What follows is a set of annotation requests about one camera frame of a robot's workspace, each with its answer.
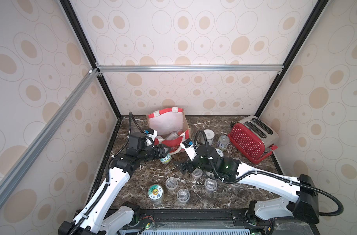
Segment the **red content clear jar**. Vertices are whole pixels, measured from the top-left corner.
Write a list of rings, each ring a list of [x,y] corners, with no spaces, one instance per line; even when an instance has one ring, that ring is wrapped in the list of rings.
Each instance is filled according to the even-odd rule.
[[[196,168],[192,173],[191,173],[192,177],[195,180],[200,179],[203,176],[203,171],[199,168]]]

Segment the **large white lid canister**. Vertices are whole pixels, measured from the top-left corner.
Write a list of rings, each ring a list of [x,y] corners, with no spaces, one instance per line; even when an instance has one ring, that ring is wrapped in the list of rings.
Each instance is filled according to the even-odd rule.
[[[205,129],[204,133],[206,135],[208,144],[211,146],[215,137],[215,132],[210,129]]]

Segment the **clear jar front row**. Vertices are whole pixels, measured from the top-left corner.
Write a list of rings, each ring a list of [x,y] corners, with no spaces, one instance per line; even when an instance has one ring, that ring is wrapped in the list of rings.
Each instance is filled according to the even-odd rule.
[[[214,192],[217,189],[218,185],[216,180],[207,178],[204,182],[204,187],[208,192]]]

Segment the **burlap canvas bag red lining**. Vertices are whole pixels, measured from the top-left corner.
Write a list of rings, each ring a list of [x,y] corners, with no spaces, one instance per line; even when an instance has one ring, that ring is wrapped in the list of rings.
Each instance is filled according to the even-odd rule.
[[[191,138],[191,130],[183,108],[165,108],[146,117],[149,127],[157,131],[157,135],[161,137],[155,141],[156,143],[169,146],[171,155],[183,151],[180,144]]]

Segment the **yellow green lid jar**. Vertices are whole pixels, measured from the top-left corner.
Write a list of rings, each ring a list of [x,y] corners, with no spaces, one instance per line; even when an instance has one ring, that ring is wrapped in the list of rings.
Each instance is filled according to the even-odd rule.
[[[164,188],[159,184],[151,185],[148,189],[148,198],[154,204],[162,204],[164,200]]]

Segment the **green floral label jar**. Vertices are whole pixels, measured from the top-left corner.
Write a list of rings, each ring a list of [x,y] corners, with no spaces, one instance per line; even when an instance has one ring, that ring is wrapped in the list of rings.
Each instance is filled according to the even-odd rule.
[[[160,161],[163,164],[168,164],[171,160],[172,160],[172,157],[171,157],[170,153],[168,153],[164,158],[160,159]]]

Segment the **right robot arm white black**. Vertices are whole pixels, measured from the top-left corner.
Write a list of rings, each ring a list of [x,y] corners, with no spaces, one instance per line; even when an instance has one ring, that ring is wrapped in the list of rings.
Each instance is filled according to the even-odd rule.
[[[208,144],[207,139],[199,143],[199,136],[205,138],[205,132],[200,130],[193,140],[185,139],[180,143],[180,148],[188,156],[185,162],[176,163],[182,173],[201,169],[224,184],[251,185],[279,196],[267,201],[251,201],[246,214],[248,218],[269,220],[274,217],[294,217],[306,223],[318,224],[321,216],[334,217],[343,213],[344,206],[341,201],[316,188],[309,176],[283,176],[222,157]]]

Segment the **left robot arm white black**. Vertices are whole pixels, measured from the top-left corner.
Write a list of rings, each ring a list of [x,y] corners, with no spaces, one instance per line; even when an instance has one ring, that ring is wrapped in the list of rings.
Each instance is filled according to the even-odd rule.
[[[107,216],[115,198],[141,163],[167,157],[171,148],[156,143],[157,131],[148,128],[129,132],[122,150],[106,164],[106,178],[82,211],[71,221],[64,221],[59,235],[116,235],[125,225],[139,222],[140,206],[126,202]]]

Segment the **red silver toaster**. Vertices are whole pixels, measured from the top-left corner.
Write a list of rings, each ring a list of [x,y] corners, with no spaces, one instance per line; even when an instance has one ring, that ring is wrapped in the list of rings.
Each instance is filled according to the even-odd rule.
[[[228,134],[230,142],[253,164],[271,156],[279,135],[258,117],[250,115],[236,122]]]

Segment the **silver horizontal rail back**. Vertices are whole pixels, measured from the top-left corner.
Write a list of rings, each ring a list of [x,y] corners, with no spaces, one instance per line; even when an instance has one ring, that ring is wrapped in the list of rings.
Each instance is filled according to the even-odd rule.
[[[221,71],[282,71],[279,64],[246,65],[157,65],[157,66],[104,66],[98,70],[104,72],[221,72]]]

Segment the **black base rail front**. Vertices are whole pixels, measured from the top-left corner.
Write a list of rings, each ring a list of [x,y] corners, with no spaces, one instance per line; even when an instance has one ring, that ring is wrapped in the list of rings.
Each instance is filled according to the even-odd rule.
[[[293,217],[261,220],[246,209],[110,209],[98,235],[318,235]]]

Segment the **silver diagonal rail left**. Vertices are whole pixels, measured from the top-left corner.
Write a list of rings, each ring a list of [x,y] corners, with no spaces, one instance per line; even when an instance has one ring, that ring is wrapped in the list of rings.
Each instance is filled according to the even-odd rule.
[[[83,78],[62,106],[59,107],[48,124],[42,129],[42,131],[0,182],[0,209],[6,203],[22,178],[29,171],[37,157],[41,154],[42,150],[46,147],[52,136],[56,133],[58,128],[69,115],[70,111],[77,104],[78,100],[86,91],[90,83],[97,77],[98,73],[99,69],[93,68],[91,73],[88,73]]]

